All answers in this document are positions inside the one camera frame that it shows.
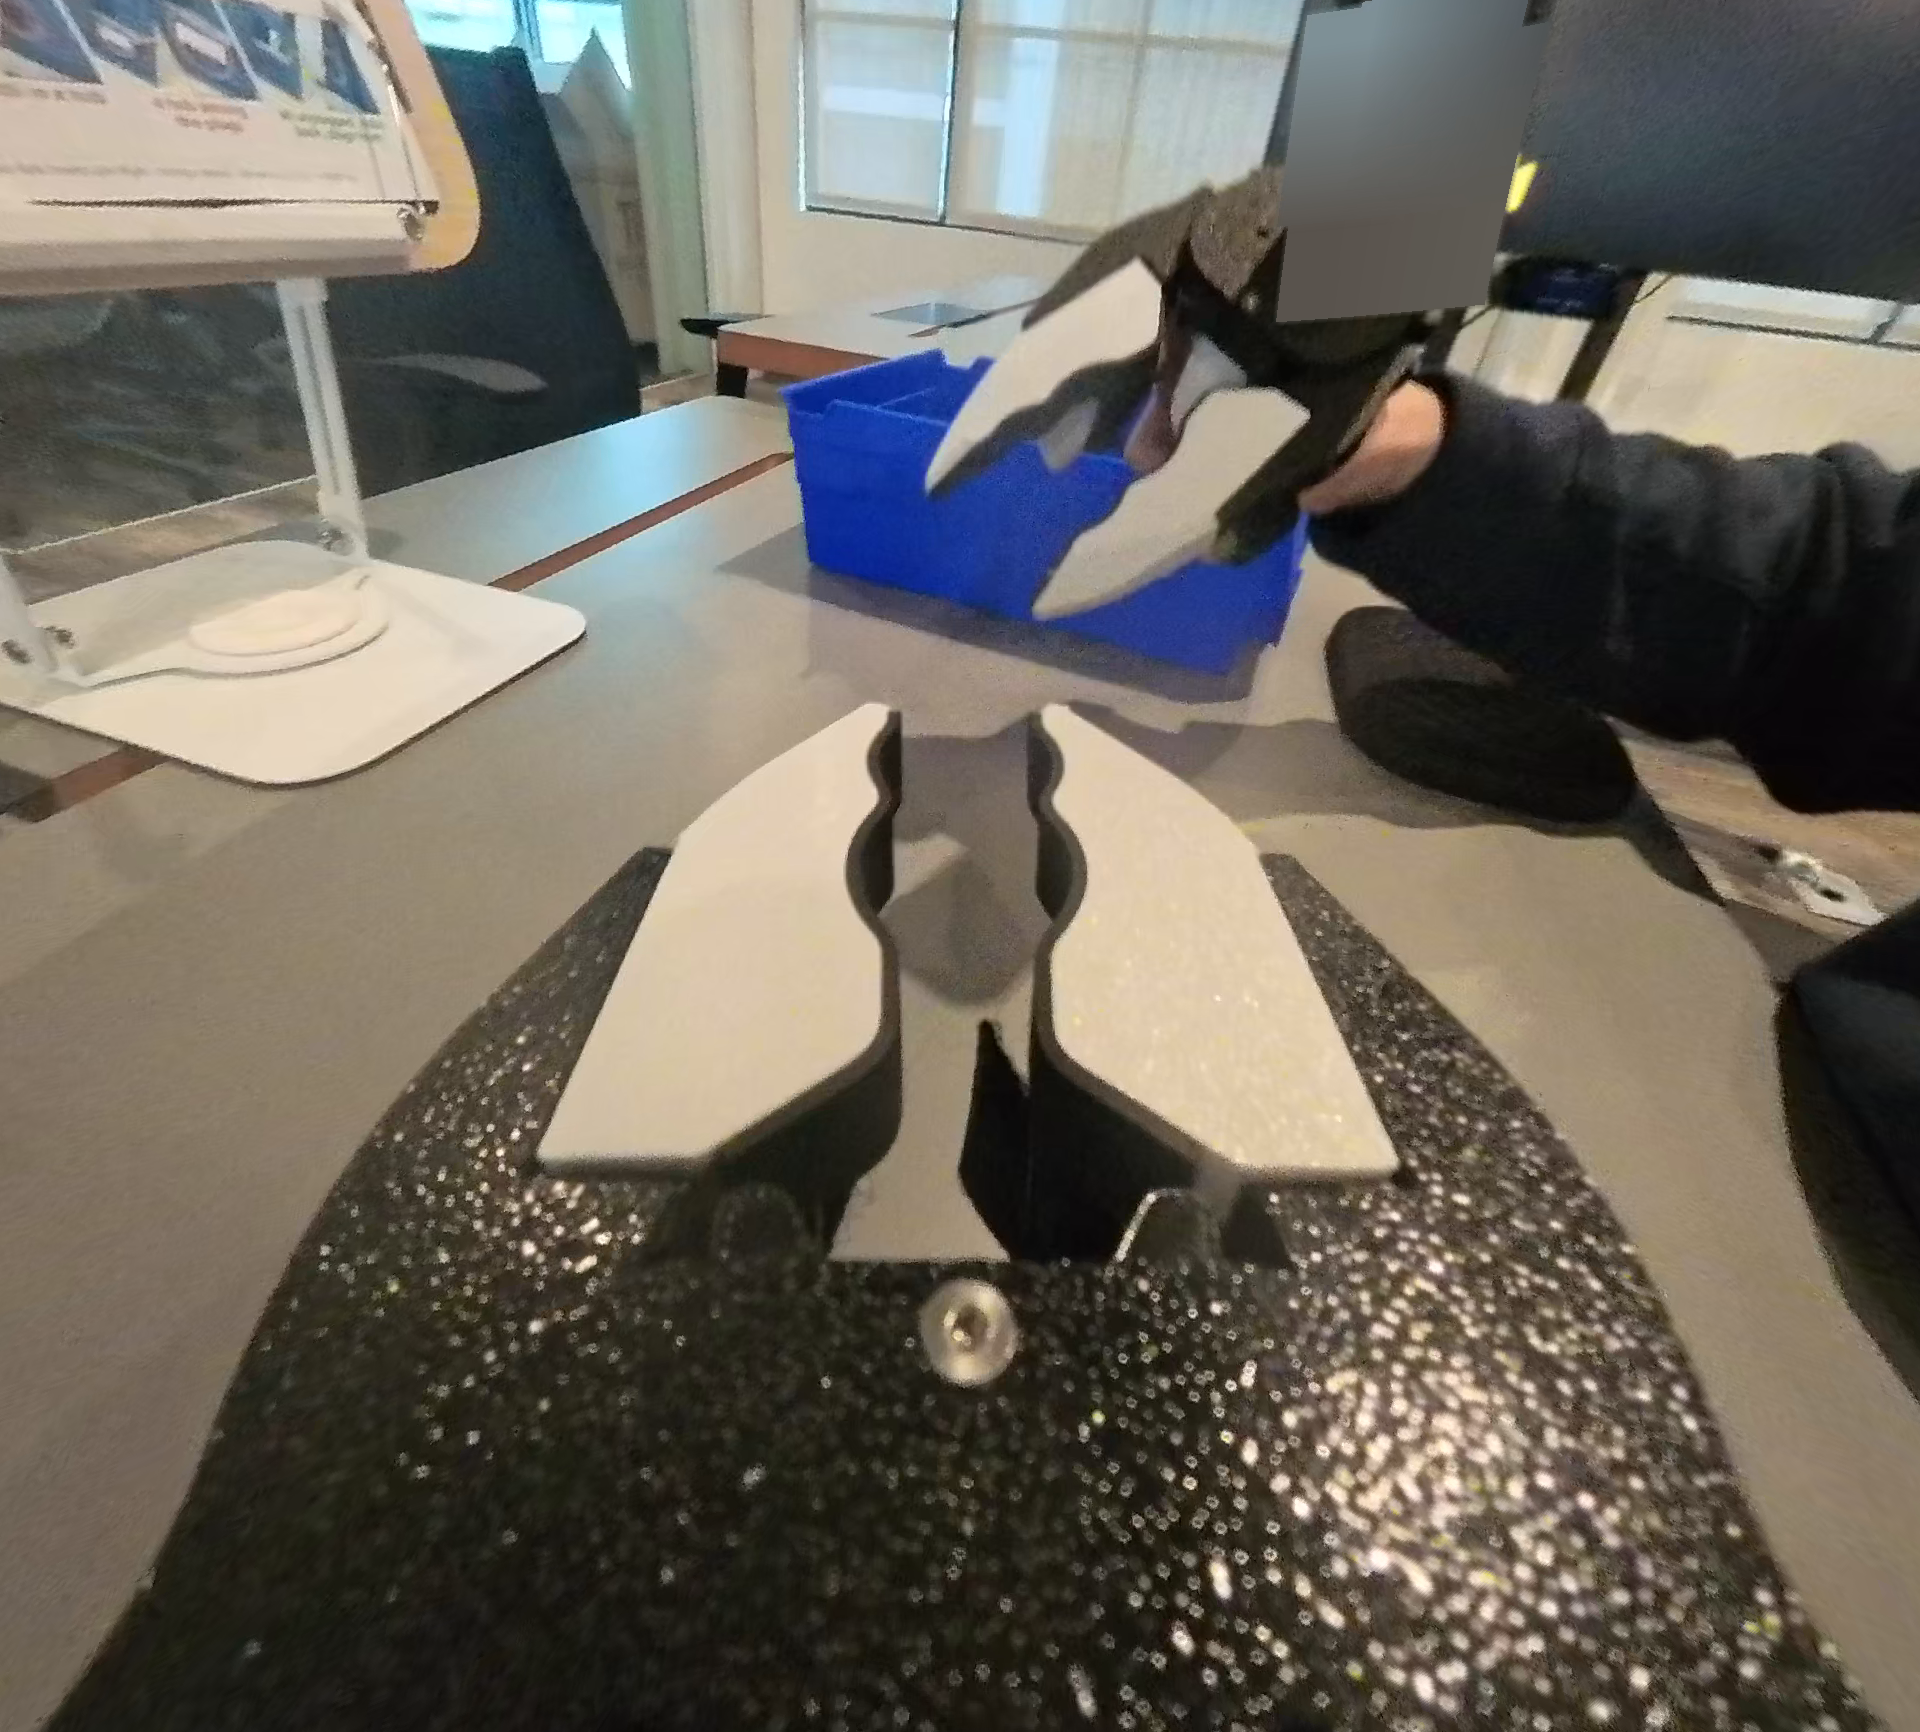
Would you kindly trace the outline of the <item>tall cardboard box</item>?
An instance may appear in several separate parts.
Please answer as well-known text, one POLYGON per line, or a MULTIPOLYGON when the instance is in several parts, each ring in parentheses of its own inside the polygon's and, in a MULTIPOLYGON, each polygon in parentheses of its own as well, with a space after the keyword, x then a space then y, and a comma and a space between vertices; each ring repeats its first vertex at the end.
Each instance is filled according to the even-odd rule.
POLYGON ((547 128, 626 334, 634 346, 656 346, 632 94, 598 31, 589 31, 570 64, 538 62, 533 73, 547 128))

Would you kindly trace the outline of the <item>printed instruction sheet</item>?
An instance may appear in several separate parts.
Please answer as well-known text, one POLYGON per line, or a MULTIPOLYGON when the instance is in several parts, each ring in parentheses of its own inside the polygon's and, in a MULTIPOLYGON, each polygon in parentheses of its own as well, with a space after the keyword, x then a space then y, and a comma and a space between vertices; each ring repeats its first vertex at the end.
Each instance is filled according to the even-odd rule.
POLYGON ((378 257, 438 213, 393 0, 1 0, 6 272, 36 248, 378 257), (233 239, 219 217, 242 217, 233 239))

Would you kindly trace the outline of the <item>dark monitor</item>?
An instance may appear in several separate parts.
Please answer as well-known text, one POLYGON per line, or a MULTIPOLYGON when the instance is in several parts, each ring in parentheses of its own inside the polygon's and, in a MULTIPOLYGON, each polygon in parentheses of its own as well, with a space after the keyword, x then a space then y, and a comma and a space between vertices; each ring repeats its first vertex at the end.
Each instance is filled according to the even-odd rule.
POLYGON ((1914 355, 1918 0, 1555 0, 1504 251, 1613 295, 1555 396, 1601 389, 1631 311, 1914 355))

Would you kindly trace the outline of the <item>blue plastic bin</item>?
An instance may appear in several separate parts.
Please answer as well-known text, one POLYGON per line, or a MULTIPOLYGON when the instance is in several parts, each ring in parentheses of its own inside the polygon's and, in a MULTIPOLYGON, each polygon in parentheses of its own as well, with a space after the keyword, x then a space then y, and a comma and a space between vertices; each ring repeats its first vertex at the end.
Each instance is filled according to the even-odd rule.
MULTIPOLYGON (((915 352, 784 389, 807 555, 860 583, 1040 631, 1034 596, 1068 546, 1114 511, 1131 473, 1116 448, 1052 473, 1040 448, 1016 446, 962 487, 926 495, 928 459, 987 367, 915 352)), ((1188 565, 1049 631, 1152 663, 1227 674, 1279 640, 1305 555, 1296 527, 1249 565, 1188 565)))

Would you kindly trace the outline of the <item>person's right hand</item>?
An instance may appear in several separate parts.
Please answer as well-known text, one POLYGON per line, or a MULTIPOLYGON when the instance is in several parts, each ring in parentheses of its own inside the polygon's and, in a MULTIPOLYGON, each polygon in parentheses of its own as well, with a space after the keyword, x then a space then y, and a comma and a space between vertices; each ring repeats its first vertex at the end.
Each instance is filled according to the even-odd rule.
POLYGON ((1301 511, 1328 518, 1394 502, 1431 466, 1445 432, 1448 410, 1434 386, 1397 386, 1344 464, 1299 495, 1301 511))

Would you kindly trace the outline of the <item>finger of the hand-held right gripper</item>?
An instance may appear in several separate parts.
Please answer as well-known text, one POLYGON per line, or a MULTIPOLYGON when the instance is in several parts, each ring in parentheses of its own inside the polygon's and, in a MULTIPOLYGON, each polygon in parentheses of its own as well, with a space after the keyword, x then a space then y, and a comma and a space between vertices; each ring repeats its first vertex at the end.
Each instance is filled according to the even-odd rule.
POLYGON ((1016 449, 1052 473, 1116 448, 1160 365, 1165 289, 1129 261, 1025 327, 980 377, 926 471, 943 498, 1016 449))
POLYGON ((1212 555, 1227 502, 1309 424, 1282 390, 1215 390, 1177 449, 1079 533, 1034 598, 1037 622, 1104 609, 1212 555))

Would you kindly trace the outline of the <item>person's dark clothing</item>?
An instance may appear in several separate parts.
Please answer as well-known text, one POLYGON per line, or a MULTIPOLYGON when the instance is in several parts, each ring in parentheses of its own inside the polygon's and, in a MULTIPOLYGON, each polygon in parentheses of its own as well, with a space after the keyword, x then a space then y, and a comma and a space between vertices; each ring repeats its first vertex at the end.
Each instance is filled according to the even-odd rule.
POLYGON ((1842 1288, 1914 1355, 1918 904, 1800 964, 1774 1035, 1794 1169, 1842 1288))

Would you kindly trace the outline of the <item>black oval wrist pad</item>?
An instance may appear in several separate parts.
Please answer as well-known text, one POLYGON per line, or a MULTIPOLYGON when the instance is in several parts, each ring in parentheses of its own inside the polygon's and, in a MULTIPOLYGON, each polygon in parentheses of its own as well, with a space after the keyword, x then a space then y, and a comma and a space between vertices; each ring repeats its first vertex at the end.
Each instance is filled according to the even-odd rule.
POLYGON ((1406 785, 1548 825, 1610 824, 1636 799, 1605 718, 1518 683, 1407 612, 1347 612, 1322 656, 1337 731, 1406 785))

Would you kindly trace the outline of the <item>white framed window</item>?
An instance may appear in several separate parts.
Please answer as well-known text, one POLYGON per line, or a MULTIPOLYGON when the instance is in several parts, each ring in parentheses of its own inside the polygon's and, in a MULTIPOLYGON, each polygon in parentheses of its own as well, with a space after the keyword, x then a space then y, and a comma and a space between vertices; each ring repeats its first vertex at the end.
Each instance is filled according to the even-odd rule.
POLYGON ((804 210, 1077 240, 1263 153, 1305 0, 802 0, 804 210))

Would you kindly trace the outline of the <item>white wooden document stand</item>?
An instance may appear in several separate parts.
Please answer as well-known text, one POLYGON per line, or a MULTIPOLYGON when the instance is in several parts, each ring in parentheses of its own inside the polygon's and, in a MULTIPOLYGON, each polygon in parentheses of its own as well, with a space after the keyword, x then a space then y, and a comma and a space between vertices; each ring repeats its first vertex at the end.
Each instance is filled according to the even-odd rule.
MULTIPOLYGON (((381 8, 383 34, 401 0, 381 8)), ((5 562, 5 712, 178 762, 242 785, 320 785, 387 760, 495 691, 582 640, 567 606, 483 583, 387 565, 370 552, 341 386, 325 316, 330 282, 419 277, 459 265, 478 234, 478 192, 463 140, 424 47, 401 73, 431 107, 421 144, 443 201, 414 240, 352 257, 240 257, 178 248, 148 221, 144 251, 118 265, 74 248, 36 248, 30 272, 6 272, 1 179, 5 346, 13 321, 60 319, 65 301, 271 289, 291 359, 315 479, 318 531, 188 552, 108 583, 32 604, 5 562)), ((219 217, 230 239, 245 219, 219 217)))

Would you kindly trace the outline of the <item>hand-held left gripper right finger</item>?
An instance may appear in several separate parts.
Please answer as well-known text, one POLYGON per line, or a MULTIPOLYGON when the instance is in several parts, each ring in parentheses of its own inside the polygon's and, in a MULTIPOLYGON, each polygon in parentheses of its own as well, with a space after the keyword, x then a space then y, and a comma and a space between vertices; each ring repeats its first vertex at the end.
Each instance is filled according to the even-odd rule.
POLYGON ((1229 1256, 1267 1262, 1267 1200, 1394 1183, 1403 1160, 1249 835, 1068 704, 1029 718, 1028 775, 1037 1255, 1105 1262, 1177 1193, 1229 1256))

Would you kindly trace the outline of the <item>black office chair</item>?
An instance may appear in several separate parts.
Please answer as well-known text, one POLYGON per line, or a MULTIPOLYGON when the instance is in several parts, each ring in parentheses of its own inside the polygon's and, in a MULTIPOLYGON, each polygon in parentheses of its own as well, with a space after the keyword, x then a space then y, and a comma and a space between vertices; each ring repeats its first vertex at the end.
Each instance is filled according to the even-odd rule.
POLYGON ((364 495, 639 412, 639 361, 515 47, 431 47, 478 189, 475 244, 419 277, 327 285, 364 495))

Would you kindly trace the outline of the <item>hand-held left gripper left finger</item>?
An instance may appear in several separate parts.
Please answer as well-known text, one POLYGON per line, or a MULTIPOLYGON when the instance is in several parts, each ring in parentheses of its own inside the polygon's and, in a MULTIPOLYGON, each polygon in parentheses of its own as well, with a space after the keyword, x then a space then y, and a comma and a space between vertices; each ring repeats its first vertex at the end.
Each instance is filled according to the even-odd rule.
POLYGON ((867 702, 682 831, 540 1135, 543 1174, 660 1181, 692 1209, 776 1189, 832 1250, 898 1132, 880 918, 898 788, 898 712, 867 702))

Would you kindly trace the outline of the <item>white wood-edged table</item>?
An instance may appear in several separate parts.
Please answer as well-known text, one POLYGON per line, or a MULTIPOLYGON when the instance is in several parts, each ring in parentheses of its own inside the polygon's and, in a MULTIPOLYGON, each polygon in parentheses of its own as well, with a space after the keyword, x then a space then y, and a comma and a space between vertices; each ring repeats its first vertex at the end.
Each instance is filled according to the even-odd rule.
POLYGON ((1042 289, 1040 277, 984 277, 921 295, 876 295, 782 314, 689 314, 680 332, 708 346, 719 398, 755 398, 789 384, 926 352, 961 368, 991 359, 1020 332, 1042 289), (929 297, 989 305, 995 316, 931 335, 914 335, 886 319, 886 311, 929 297))

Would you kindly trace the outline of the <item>person's right forearm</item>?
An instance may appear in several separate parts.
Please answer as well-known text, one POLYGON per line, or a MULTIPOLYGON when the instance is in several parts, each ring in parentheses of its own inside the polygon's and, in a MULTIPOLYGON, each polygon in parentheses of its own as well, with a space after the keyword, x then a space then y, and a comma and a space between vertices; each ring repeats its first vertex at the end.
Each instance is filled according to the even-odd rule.
POLYGON ((1736 457, 1426 377, 1448 432, 1313 546, 1518 679, 1729 746, 1796 812, 1918 812, 1918 476, 1858 446, 1736 457))

